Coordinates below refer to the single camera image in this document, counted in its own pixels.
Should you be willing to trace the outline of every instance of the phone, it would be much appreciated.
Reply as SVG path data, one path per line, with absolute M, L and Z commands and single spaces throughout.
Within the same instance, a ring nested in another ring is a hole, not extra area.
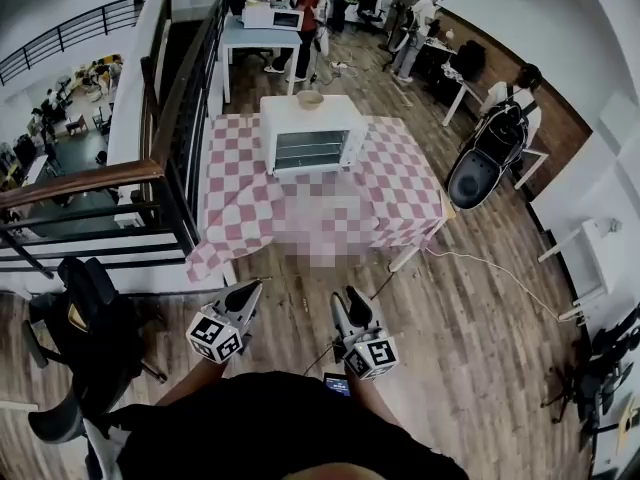
M 337 373 L 325 373 L 324 385 L 331 391 L 335 391 L 343 396 L 351 396 L 349 391 L 349 383 L 347 382 L 346 375 L 340 375 Z

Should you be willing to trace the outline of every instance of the bowl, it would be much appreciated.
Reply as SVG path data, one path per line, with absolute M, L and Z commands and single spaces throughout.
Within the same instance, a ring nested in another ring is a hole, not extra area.
M 300 91 L 296 97 L 298 104 L 305 110 L 315 110 L 324 101 L 324 96 L 318 91 Z

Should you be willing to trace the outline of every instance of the wooden wall panel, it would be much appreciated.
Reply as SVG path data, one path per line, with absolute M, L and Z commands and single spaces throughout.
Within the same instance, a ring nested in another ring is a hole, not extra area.
M 416 0 L 396 1 L 413 5 Z M 521 59 L 495 38 L 451 11 L 443 10 L 440 22 L 442 39 L 446 39 L 444 33 L 447 30 L 454 31 L 455 38 L 447 42 L 455 50 L 469 40 L 476 41 L 486 49 L 484 73 L 477 83 L 470 84 L 481 97 L 485 97 L 488 89 L 496 82 L 512 81 L 520 66 L 526 63 L 526 59 Z M 387 25 L 392 23 L 390 16 Z M 535 97 L 542 110 L 542 126 L 536 134 L 533 147 L 550 153 L 550 157 L 527 182 L 527 187 L 534 196 L 538 195 L 557 176 L 592 133 L 587 123 L 548 81 L 544 81 Z M 479 105 L 471 96 L 467 95 L 464 103 L 473 113 L 477 114 Z M 529 158 L 525 158 L 525 168 L 535 161 L 531 155 L 526 155 L 526 157 Z

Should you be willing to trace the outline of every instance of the wooden floor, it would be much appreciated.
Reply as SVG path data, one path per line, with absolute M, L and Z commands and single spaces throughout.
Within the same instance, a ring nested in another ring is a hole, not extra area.
M 459 114 L 450 128 L 442 128 L 446 109 L 434 105 L 419 83 L 401 89 L 405 100 L 389 75 L 380 73 L 384 54 L 376 47 L 379 41 L 364 33 L 343 35 L 332 60 L 358 68 L 320 88 L 350 95 L 364 114 L 402 118 L 444 179 L 472 123 Z M 321 59 L 319 67 L 327 82 L 327 61 Z M 233 103 L 227 112 L 255 112 L 261 96 L 284 93 L 284 80 L 260 68 L 261 61 L 250 57 L 242 64 L 241 79 L 239 68 L 232 70 Z M 510 180 L 481 208 L 450 221 L 432 244 L 435 252 L 453 250 L 502 265 L 559 313 L 571 298 L 555 260 L 537 263 L 544 247 Z M 302 373 L 334 336 L 330 294 L 352 284 L 373 295 L 388 278 L 386 265 L 393 254 L 397 251 L 372 250 L 358 266 L 312 274 L 299 270 L 277 246 L 242 258 L 236 265 L 240 279 L 269 280 L 255 338 L 244 357 L 233 358 L 229 375 L 273 369 Z M 137 300 L 159 307 L 168 320 L 168 331 L 151 326 L 146 338 L 149 360 L 169 374 L 169 382 L 159 386 L 140 377 L 121 405 L 155 402 L 193 366 L 196 358 L 183 336 L 207 299 Z M 539 408 L 549 392 L 555 393 L 548 370 L 570 357 L 570 343 L 578 336 L 575 325 L 557 323 L 506 274 L 484 263 L 427 252 L 393 277 L 379 301 L 402 363 L 376 383 L 415 439 L 454 457 L 471 479 L 587 478 L 589 451 L 578 453 L 575 409 L 568 410 L 563 423 L 552 425 L 552 411 Z M 47 408 L 62 399 L 70 379 L 63 368 L 40 371 L 28 358 L 19 335 L 25 315 L 19 299 L 0 297 L 0 399 Z M 311 375 L 321 377 L 323 371 L 337 371 L 329 355 Z M 25 414 L 0 410 L 0 472 L 8 479 L 84 478 L 85 451 L 82 439 L 63 446 L 41 444 L 31 435 Z

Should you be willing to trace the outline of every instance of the shelf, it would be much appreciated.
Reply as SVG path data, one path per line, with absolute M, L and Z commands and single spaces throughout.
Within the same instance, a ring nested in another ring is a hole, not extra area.
M 281 133 L 277 136 L 278 149 L 281 147 L 309 146 L 309 145 L 342 145 L 349 136 L 348 130 L 343 131 L 323 131 L 323 132 L 300 132 Z
M 340 163 L 340 154 L 292 156 L 276 158 L 275 170 L 292 169 L 294 167 L 310 167 L 313 165 L 337 165 Z
M 285 146 L 276 149 L 276 161 L 281 158 L 307 157 L 318 155 L 338 155 L 342 144 L 305 144 L 301 146 Z

